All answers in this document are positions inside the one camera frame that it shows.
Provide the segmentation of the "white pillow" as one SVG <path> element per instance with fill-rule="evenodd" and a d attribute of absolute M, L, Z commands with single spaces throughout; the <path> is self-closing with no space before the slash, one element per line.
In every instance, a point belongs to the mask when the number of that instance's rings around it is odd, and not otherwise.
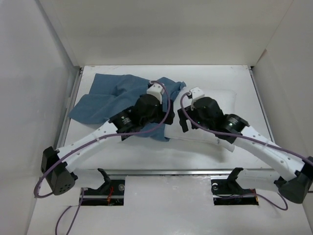
<path fill-rule="evenodd" d="M 217 125 L 222 123 L 225 115 L 234 112 L 235 100 L 236 93 L 230 90 L 202 91 L 198 87 L 184 88 L 174 101 L 174 121 L 171 125 L 165 126 L 164 136 L 170 139 L 211 143 L 233 152 L 234 145 L 196 128 L 179 110 L 185 108 L 194 122 L 205 128 L 217 130 Z"/>

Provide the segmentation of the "blue pillowcase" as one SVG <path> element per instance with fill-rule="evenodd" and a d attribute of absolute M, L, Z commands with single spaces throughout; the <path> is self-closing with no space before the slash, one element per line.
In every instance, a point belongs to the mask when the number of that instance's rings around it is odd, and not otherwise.
<path fill-rule="evenodd" d="M 157 81 L 164 84 L 170 99 L 175 101 L 180 91 L 186 87 L 184 82 L 175 82 L 162 77 Z M 84 125 L 102 125 L 112 116 L 133 106 L 139 96 L 146 93 L 148 79 L 134 75 L 96 74 L 88 94 L 81 97 L 68 114 Z M 165 124 L 153 132 L 139 134 L 138 137 L 152 138 L 156 141 L 167 142 L 164 135 Z"/>

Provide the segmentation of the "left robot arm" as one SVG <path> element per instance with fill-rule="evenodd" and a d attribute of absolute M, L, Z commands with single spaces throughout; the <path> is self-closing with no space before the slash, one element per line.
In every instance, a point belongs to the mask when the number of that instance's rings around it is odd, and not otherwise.
<path fill-rule="evenodd" d="M 82 170 L 80 165 L 96 154 L 106 143 L 116 144 L 128 137 L 149 134 L 164 124 L 174 120 L 173 101 L 167 99 L 167 109 L 163 109 L 161 96 L 143 94 L 133 106 L 110 117 L 102 126 L 84 138 L 54 149 L 43 151 L 41 172 L 52 195 L 62 195 L 72 189 L 77 182 L 83 188 L 93 188 L 104 194 L 110 183 L 101 168 Z"/>

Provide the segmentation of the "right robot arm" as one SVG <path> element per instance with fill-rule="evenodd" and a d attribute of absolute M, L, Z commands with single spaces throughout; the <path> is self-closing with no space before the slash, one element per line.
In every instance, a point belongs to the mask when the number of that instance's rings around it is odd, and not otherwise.
<path fill-rule="evenodd" d="M 243 118 L 235 114 L 224 114 L 216 100 L 201 97 L 178 110 L 183 132 L 202 129 L 218 139 L 246 150 L 269 165 L 274 171 L 234 168 L 226 179 L 212 181 L 213 194 L 242 196 L 251 188 L 274 191 L 287 200 L 303 203 L 313 183 L 313 159 L 283 149 L 259 134 Z"/>

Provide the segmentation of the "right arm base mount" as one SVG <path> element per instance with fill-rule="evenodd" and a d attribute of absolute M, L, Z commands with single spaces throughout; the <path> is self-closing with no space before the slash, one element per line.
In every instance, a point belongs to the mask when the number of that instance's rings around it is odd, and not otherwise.
<path fill-rule="evenodd" d="M 255 189 L 242 188 L 236 181 L 211 179 L 211 192 L 215 206 L 258 206 Z"/>

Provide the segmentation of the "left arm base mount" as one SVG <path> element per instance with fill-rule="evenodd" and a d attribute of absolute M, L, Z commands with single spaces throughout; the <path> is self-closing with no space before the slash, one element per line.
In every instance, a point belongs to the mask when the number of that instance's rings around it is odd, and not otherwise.
<path fill-rule="evenodd" d="M 104 191 L 87 188 L 81 193 L 82 206 L 123 206 L 125 193 L 125 180 L 113 179 Z"/>

